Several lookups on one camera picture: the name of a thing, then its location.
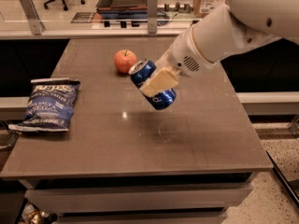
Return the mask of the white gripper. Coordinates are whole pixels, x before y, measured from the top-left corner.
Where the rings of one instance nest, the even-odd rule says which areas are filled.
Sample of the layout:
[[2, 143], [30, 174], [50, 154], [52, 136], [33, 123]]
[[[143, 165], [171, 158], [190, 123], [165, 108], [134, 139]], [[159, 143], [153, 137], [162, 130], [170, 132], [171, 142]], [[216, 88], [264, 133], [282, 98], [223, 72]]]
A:
[[196, 47], [192, 30], [193, 28], [190, 27], [177, 36], [169, 49], [155, 62], [159, 69], [154, 71], [139, 88], [145, 96], [152, 97], [176, 87], [179, 74], [195, 77], [216, 66], [215, 63], [205, 58]]

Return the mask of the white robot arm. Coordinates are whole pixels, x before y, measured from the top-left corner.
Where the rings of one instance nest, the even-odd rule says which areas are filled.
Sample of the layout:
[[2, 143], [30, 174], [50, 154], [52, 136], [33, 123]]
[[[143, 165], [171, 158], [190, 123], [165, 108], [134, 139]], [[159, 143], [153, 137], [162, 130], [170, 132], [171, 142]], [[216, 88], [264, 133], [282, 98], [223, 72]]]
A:
[[299, 44], [299, 0], [227, 0], [176, 37], [139, 90], [152, 97], [279, 38]]

